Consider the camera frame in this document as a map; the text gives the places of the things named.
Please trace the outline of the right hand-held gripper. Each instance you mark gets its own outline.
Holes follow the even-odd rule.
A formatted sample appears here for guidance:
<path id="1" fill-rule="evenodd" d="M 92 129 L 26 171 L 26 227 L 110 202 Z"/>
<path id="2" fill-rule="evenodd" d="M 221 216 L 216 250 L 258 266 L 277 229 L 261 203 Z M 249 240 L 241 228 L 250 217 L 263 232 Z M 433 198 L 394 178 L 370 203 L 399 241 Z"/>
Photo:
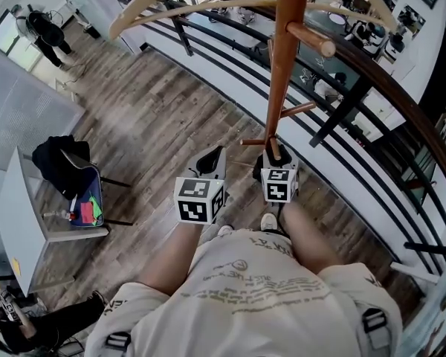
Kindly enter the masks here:
<path id="1" fill-rule="evenodd" d="M 290 202 L 297 190 L 298 157 L 284 144 L 279 144 L 280 160 L 276 160 L 272 149 L 262 154 L 262 188 L 267 202 Z"/>

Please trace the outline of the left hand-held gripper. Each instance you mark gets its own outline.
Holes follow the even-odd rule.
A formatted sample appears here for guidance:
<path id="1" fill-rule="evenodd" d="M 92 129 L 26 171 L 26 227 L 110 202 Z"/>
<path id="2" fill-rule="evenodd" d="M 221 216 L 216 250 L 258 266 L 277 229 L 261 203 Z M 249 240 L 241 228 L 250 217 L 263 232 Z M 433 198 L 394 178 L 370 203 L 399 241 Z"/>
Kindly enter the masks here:
<path id="1" fill-rule="evenodd" d="M 194 155 L 175 180 L 179 222 L 211 225 L 226 205 L 226 148 L 214 145 Z"/>

